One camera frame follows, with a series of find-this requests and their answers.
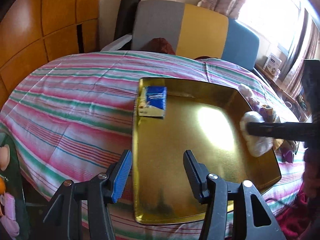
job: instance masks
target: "black clamp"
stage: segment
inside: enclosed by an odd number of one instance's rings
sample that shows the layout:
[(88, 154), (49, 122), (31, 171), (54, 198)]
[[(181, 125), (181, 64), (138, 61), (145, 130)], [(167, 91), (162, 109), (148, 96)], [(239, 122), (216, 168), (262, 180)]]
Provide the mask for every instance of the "black clamp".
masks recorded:
[(209, 173), (204, 164), (197, 162), (191, 150), (183, 154), (183, 165), (194, 197), (199, 203), (208, 205), (200, 240), (225, 238), (228, 200), (234, 201), (232, 239), (286, 239), (251, 181), (233, 183)]
[(65, 180), (51, 198), (42, 222), (30, 234), (30, 240), (81, 240), (81, 201), (88, 200), (91, 240), (114, 240), (115, 234), (107, 204), (121, 197), (132, 165), (132, 153), (125, 150), (117, 163), (90, 181)]

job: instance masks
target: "wooden shelf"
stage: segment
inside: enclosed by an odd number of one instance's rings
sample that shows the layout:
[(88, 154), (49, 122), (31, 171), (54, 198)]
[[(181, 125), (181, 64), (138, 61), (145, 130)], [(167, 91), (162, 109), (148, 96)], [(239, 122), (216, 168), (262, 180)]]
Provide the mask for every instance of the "wooden shelf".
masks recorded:
[(283, 89), (282, 86), (282, 82), (279, 79), (274, 79), (274, 76), (271, 75), (269, 72), (265, 71), (262, 69), (261, 66), (259, 65), (255, 65), (255, 67), (259, 70), (259, 72), (266, 77), (266, 79), (271, 83), (271, 86), (275, 87), (275, 89), (277, 90), (276, 92), (281, 92), (293, 105), (296, 105), (301, 118), (303, 121), (306, 121), (309, 119), (309, 117), (306, 115), (306, 113), (303, 111), (303, 109), (300, 107), (299, 103), (297, 102), (297, 100), (295, 98), (293, 98), (290, 94), (288, 94), (285, 89)]

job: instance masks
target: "headboard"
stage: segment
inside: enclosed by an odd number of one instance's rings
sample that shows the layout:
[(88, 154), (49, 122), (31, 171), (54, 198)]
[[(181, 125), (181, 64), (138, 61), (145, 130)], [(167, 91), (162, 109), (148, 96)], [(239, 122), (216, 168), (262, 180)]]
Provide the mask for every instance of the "headboard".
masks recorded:
[(132, 33), (132, 50), (141, 50), (153, 38), (165, 38), (179, 56), (221, 58), (252, 70), (259, 38), (217, 12), (166, 0), (139, 3)]

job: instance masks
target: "pink object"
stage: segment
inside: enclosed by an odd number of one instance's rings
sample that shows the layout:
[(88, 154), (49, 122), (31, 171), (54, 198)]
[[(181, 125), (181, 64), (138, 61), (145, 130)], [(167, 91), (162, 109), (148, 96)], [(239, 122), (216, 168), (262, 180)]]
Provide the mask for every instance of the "pink object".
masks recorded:
[(15, 239), (15, 237), (19, 235), (20, 227), (16, 221), (9, 219), (7, 216), (3, 216), (0, 218), (0, 222), (12, 239)]
[(4, 214), (11, 220), (16, 220), (16, 206), (15, 199), (10, 194), (4, 193)]

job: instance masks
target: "metal screw head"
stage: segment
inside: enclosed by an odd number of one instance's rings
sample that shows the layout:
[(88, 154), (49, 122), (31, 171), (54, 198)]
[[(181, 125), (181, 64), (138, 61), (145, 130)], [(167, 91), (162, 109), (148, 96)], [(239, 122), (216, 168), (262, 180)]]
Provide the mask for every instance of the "metal screw head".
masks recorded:
[(217, 179), (218, 178), (218, 175), (216, 175), (214, 173), (210, 173), (208, 176), (210, 179)]
[(70, 186), (71, 184), (72, 184), (72, 181), (70, 179), (67, 179), (63, 182), (63, 185), (66, 187)]
[(105, 174), (105, 173), (100, 173), (99, 175), (98, 175), (98, 178), (99, 179), (106, 179), (108, 176)]
[(244, 180), (243, 181), (243, 185), (246, 187), (251, 187), (252, 186), (252, 182), (250, 180)]

